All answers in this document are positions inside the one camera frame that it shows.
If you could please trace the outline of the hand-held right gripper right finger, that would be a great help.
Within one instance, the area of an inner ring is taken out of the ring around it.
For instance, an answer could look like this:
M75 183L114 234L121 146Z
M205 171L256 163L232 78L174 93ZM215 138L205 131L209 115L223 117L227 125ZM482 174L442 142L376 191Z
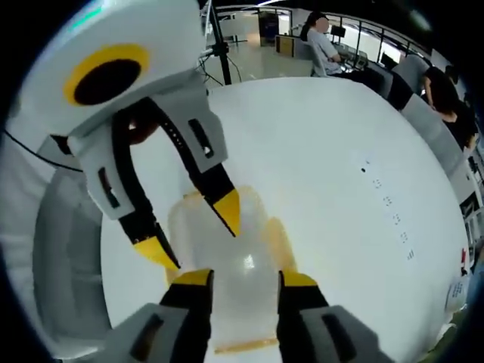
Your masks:
M278 342L283 362L391 362L378 335L332 306L308 275L279 271Z

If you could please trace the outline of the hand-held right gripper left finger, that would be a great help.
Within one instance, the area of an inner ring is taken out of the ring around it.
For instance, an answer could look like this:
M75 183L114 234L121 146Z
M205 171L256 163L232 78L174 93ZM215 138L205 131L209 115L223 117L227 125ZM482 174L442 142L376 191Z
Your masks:
M214 271L178 276L113 330L114 362L203 362L211 336Z

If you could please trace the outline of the person's left hand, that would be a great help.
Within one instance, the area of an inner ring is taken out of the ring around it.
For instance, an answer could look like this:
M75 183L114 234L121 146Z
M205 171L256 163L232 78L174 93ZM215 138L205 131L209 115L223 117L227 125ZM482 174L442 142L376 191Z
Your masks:
M130 145L145 142L158 129L158 124L149 119L131 119L128 126Z

